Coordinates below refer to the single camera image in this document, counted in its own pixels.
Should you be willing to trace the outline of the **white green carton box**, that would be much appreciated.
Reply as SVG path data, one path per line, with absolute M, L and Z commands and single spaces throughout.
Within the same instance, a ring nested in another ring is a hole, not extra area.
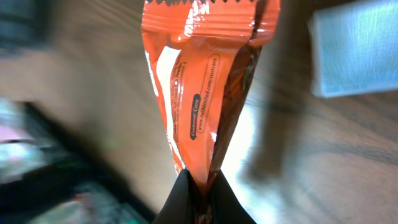
M 312 93 L 334 98 L 397 89 L 397 1 L 320 9 L 308 23 Z

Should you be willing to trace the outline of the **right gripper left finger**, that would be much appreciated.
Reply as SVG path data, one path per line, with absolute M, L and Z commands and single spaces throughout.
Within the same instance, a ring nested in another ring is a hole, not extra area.
M 187 169 L 179 173 L 164 206 L 152 224 L 194 224 L 198 189 Z

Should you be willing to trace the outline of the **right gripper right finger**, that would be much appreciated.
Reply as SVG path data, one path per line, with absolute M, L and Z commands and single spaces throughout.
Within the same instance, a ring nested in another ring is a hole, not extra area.
M 211 224 L 256 224 L 242 207 L 221 170 L 208 191 Z

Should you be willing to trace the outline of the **red Top chocolate bar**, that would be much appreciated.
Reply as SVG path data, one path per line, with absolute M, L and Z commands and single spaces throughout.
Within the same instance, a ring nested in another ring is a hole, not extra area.
M 218 173 L 279 0 L 146 1 L 142 39 L 177 171 L 202 194 Z

